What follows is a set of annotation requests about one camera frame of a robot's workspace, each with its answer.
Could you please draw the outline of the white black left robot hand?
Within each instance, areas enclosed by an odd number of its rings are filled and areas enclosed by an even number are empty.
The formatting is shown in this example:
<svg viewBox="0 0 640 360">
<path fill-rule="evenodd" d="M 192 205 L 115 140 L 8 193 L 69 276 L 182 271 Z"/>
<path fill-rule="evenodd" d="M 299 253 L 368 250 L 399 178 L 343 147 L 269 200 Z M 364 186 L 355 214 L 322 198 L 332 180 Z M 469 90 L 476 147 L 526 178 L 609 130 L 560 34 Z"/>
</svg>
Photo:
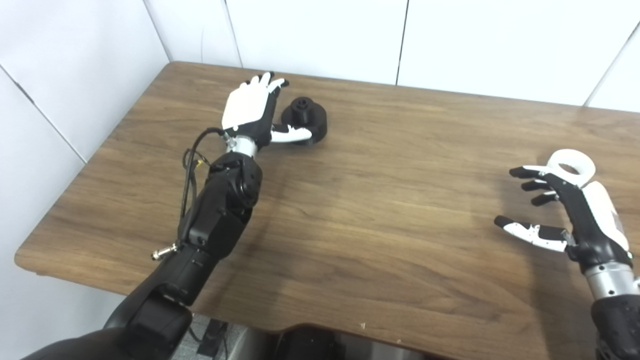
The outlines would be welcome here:
<svg viewBox="0 0 640 360">
<path fill-rule="evenodd" d="M 272 142 L 311 139 L 313 132 L 308 128 L 274 122 L 279 95 L 289 84 L 286 79 L 275 78 L 272 71 L 242 82 L 227 98 L 221 119 L 222 130 L 236 144 L 249 143 L 256 152 Z"/>
</svg>

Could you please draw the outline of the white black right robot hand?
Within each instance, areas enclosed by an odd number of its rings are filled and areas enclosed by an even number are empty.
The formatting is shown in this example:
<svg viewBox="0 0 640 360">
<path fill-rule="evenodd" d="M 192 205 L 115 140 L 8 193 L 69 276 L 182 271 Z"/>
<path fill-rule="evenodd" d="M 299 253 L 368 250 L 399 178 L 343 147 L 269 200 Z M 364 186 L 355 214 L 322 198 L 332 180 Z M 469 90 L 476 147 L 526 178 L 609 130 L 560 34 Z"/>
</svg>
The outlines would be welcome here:
<svg viewBox="0 0 640 360">
<path fill-rule="evenodd" d="M 538 248 L 565 252 L 570 260 L 577 262 L 581 272 L 605 264 L 623 264 L 633 267 L 628 246 L 607 234 L 605 225 L 597 221 L 596 209 L 588 202 L 586 187 L 579 187 L 562 177 L 548 166 L 524 165 L 509 170 L 514 178 L 528 179 L 521 185 L 524 191 L 544 190 L 531 200 L 535 207 L 558 201 L 566 210 L 570 224 L 566 228 L 515 221 L 503 215 L 494 219 L 494 224 L 506 233 Z"/>
</svg>

